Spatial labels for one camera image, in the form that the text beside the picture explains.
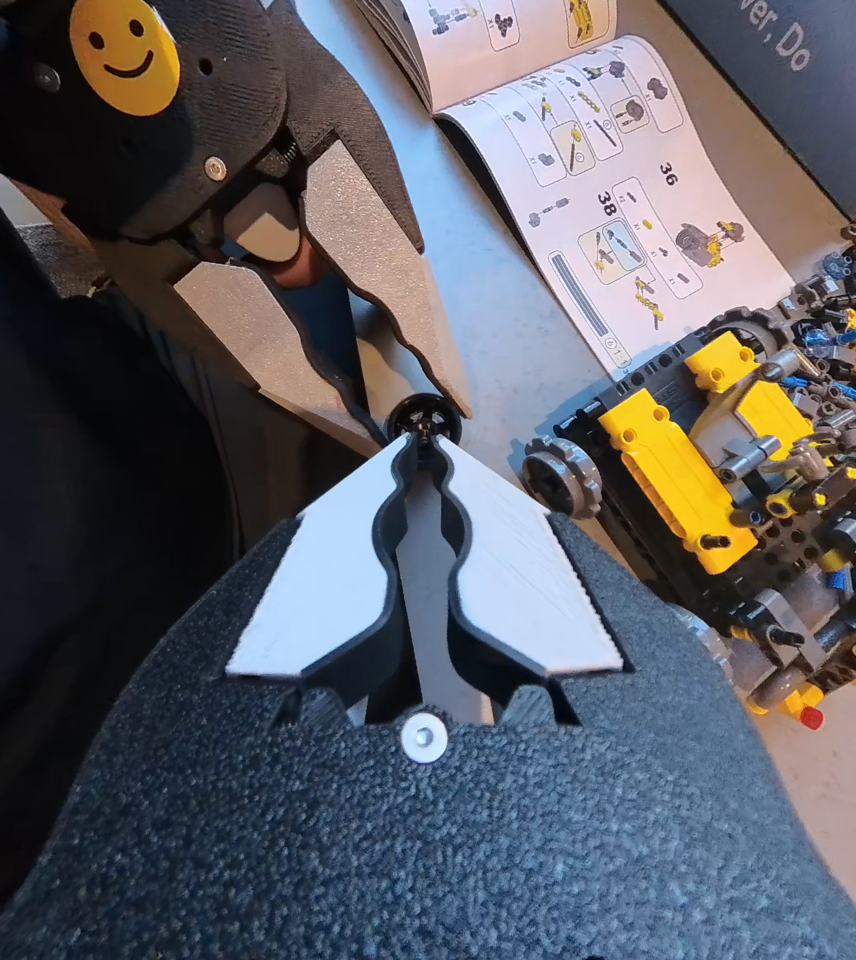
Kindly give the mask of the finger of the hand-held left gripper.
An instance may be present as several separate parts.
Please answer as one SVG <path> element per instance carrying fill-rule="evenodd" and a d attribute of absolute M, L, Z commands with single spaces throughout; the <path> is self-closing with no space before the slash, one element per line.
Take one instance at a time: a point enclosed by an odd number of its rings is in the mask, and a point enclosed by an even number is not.
<path fill-rule="evenodd" d="M 263 270 L 235 261 L 201 262 L 174 290 L 263 395 L 362 455 L 389 444 L 366 406 L 346 306 L 300 311 Z"/>
<path fill-rule="evenodd" d="M 467 380 L 431 264 L 340 139 L 308 166 L 300 212 L 314 248 L 352 292 L 382 310 L 424 376 L 470 419 Z"/>

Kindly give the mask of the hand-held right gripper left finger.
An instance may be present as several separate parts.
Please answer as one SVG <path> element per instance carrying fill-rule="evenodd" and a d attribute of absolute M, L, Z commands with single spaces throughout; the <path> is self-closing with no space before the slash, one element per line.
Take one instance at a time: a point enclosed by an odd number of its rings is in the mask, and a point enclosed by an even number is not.
<path fill-rule="evenodd" d="M 405 632 L 396 551 L 417 466 L 417 439 L 405 433 L 301 512 L 228 676 L 375 690 L 396 672 Z"/>

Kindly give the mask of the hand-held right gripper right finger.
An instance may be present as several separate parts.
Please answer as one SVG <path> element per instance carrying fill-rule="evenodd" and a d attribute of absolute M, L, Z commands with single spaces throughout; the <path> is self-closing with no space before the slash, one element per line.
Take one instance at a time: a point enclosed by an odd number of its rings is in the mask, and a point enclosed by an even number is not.
<path fill-rule="evenodd" d="M 622 655 L 549 511 L 444 436 L 433 438 L 441 531 L 455 554 L 448 650 L 477 690 L 621 671 Z"/>

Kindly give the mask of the black toy wheel rim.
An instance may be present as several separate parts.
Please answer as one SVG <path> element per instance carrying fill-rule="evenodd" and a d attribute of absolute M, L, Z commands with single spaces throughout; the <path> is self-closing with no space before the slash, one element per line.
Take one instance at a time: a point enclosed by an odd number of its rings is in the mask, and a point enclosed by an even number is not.
<path fill-rule="evenodd" d="M 444 437 L 459 446 L 462 436 L 462 421 L 457 408 L 437 393 L 420 392 L 407 396 L 390 413 L 386 436 L 396 440 L 402 434 L 429 434 L 433 438 Z"/>

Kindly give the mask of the grey desk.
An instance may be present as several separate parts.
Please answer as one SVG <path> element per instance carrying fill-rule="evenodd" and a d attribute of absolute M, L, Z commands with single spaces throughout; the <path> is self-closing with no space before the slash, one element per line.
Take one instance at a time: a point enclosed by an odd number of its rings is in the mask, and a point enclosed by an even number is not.
<path fill-rule="evenodd" d="M 516 486 L 522 441 L 547 429 L 571 404 L 588 400 L 601 383 L 602 367 L 563 313 L 529 255 L 512 232 L 502 203 L 492 192 L 477 153 L 448 121 L 429 117 L 401 67 L 388 52 L 356 2 L 296 2 L 299 14 L 318 41 L 350 72 L 380 115 L 409 190 L 426 243 L 442 302 L 468 380 L 473 417 L 462 445 Z M 694 47 L 671 26 L 654 2 L 626 2 L 629 27 L 654 40 L 678 78 L 696 88 L 712 73 L 695 63 Z M 789 162 L 776 157 L 771 136 L 748 120 L 746 107 L 730 92 L 694 90 L 692 110 L 699 120 L 711 110 L 733 111 L 733 137 L 746 146 L 717 144 L 717 164 L 734 176 L 742 149 L 758 162 L 777 167 L 787 181 Z M 744 123 L 739 132 L 736 127 Z M 387 343 L 390 329 L 373 307 L 350 294 L 362 344 L 362 368 L 374 384 L 372 408 L 387 412 L 403 387 L 429 389 L 417 363 Z M 428 601 L 417 607 L 415 650 L 423 654 L 429 689 L 450 687 L 458 716 L 490 719 L 480 694 L 467 691 L 453 668 L 430 650 L 425 630 L 439 614 Z M 765 743 L 779 786 L 804 824 L 818 856 L 856 905 L 856 688 L 838 691 L 825 709 L 820 731 L 810 731 L 780 712 L 767 716 L 742 708 L 753 733 Z"/>

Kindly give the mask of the person's left hand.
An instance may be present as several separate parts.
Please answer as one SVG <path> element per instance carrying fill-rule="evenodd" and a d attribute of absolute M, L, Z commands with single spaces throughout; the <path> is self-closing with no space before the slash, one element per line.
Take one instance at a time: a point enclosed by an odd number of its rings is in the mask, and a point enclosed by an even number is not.
<path fill-rule="evenodd" d="M 329 261 L 314 248 L 306 235 L 301 235 L 297 253 L 287 261 L 269 261 L 266 269 L 286 289 L 313 286 L 333 273 Z"/>

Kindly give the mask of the yellow black toy vehicle model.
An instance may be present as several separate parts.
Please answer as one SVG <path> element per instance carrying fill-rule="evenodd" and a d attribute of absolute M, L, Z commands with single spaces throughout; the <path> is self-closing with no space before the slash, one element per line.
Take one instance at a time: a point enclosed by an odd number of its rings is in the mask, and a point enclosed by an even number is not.
<path fill-rule="evenodd" d="M 599 517 L 757 714 L 816 729 L 856 686 L 856 312 L 739 308 L 526 447 L 550 510 Z"/>

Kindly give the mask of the toy instruction booklet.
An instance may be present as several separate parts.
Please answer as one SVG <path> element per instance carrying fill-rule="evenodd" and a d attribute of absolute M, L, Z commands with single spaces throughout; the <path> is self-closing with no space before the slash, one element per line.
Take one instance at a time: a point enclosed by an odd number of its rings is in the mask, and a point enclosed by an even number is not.
<path fill-rule="evenodd" d="M 614 377 L 789 275 L 613 1 L 361 1 L 434 119 L 472 144 L 574 327 Z"/>

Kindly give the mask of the dark grey cardboard box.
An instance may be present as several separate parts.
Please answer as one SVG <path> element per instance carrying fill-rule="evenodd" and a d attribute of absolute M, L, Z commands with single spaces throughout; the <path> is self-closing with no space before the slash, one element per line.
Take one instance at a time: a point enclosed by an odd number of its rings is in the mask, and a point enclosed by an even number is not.
<path fill-rule="evenodd" d="M 856 1 L 662 5 L 837 209 L 856 219 Z"/>

